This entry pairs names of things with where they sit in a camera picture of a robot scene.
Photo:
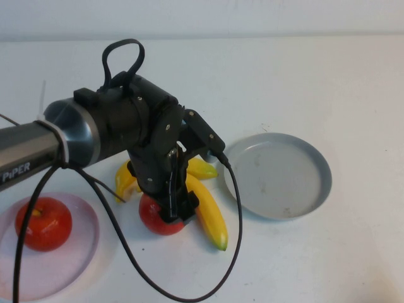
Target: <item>white tabletop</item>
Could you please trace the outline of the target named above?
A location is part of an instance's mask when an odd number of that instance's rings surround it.
[[[45,105],[103,82],[108,42],[0,44],[0,112],[35,119]],[[228,145],[263,132],[292,134],[327,159],[333,188],[315,212],[274,222],[244,214],[239,260],[208,302],[401,302],[404,298],[404,36],[234,40],[147,40],[140,74],[197,110]],[[112,54],[127,69],[134,47]],[[0,127],[7,126],[0,121]],[[87,171],[113,186],[128,156]],[[0,194],[0,211],[32,193],[42,174]],[[235,202],[222,177],[206,183],[229,231],[229,248],[212,248],[195,222],[171,237],[151,234],[138,202],[116,205],[134,255],[164,289],[194,297],[224,274],[237,238]],[[169,302],[132,268],[92,190],[60,171],[45,191],[87,199],[100,218],[95,259],[53,302]]]

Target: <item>white wall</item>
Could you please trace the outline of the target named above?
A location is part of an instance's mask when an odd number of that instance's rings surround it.
[[[403,0],[0,0],[0,40],[404,31]]]

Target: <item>plastic banana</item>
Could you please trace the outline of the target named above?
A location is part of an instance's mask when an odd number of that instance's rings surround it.
[[[138,193],[141,192],[138,181],[128,170],[128,162],[129,160],[123,163],[115,175],[116,194],[124,200],[129,200],[134,190]]]
[[[214,166],[199,158],[192,158],[188,161],[187,173],[199,180],[217,177],[217,170]]]
[[[220,213],[213,196],[209,190],[191,174],[187,174],[186,185],[188,191],[193,191],[199,199],[196,216],[201,222],[205,233],[212,243],[221,251],[227,248],[229,235],[225,220]]]

